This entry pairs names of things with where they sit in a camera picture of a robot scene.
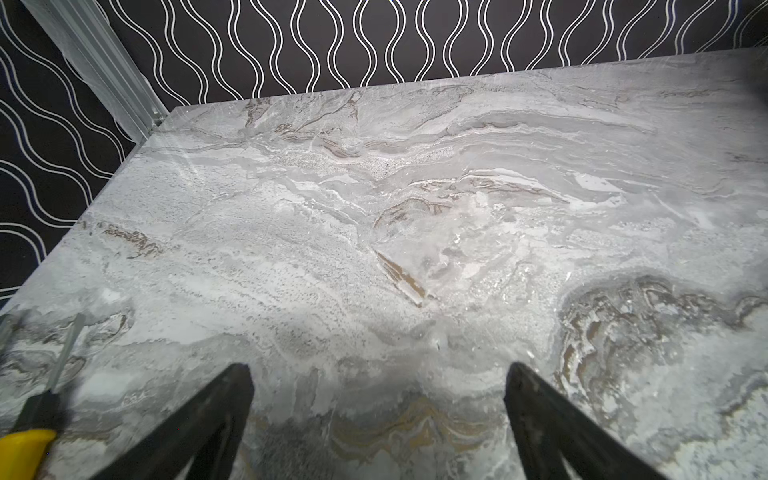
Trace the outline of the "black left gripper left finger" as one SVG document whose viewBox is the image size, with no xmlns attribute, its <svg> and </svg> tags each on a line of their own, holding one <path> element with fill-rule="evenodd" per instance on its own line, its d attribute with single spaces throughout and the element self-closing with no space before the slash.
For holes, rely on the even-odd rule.
<svg viewBox="0 0 768 480">
<path fill-rule="evenodd" d="M 227 479 L 254 397 L 249 367 L 233 363 L 96 479 Z"/>
</svg>

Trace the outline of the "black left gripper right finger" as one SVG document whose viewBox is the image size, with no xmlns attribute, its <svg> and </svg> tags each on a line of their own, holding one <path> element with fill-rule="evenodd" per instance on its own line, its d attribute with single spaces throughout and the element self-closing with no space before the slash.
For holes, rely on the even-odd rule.
<svg viewBox="0 0 768 480">
<path fill-rule="evenodd" d="M 662 479 L 521 362 L 510 365 L 504 404 L 528 479 Z"/>
</svg>

